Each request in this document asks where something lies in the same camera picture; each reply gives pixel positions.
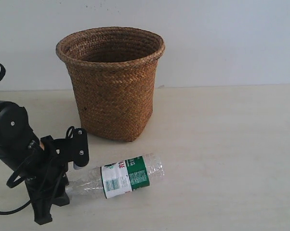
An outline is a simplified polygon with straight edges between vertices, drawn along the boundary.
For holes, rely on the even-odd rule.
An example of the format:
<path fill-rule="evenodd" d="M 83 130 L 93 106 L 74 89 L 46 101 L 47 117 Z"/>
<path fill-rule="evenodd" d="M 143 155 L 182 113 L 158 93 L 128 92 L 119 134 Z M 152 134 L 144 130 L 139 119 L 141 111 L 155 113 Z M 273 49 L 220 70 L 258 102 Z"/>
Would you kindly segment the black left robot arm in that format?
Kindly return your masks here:
<path fill-rule="evenodd" d="M 69 138 L 54 140 L 51 136 L 39 139 L 29 125 L 24 107 L 0 101 L 0 160 L 13 170 L 6 185 L 14 188 L 23 182 L 29 195 L 23 206 L 0 211 L 0 215 L 11 215 L 32 205 L 36 223 L 52 221 L 51 206 L 69 203 L 65 193 L 65 173 L 72 160 L 67 149 L 69 142 Z"/>

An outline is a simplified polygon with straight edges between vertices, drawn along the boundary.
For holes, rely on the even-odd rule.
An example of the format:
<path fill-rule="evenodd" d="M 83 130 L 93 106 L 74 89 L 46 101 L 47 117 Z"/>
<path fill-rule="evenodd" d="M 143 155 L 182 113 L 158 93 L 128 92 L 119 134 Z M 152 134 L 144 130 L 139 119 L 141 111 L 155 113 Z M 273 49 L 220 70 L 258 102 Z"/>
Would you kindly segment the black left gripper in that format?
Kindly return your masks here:
<path fill-rule="evenodd" d="M 33 155 L 26 166 L 26 189 L 33 193 L 34 218 L 51 218 L 52 204 L 65 206 L 70 203 L 66 193 L 69 185 L 66 172 L 69 162 L 69 136 L 53 139 L 46 136 L 31 139 L 28 150 Z"/>

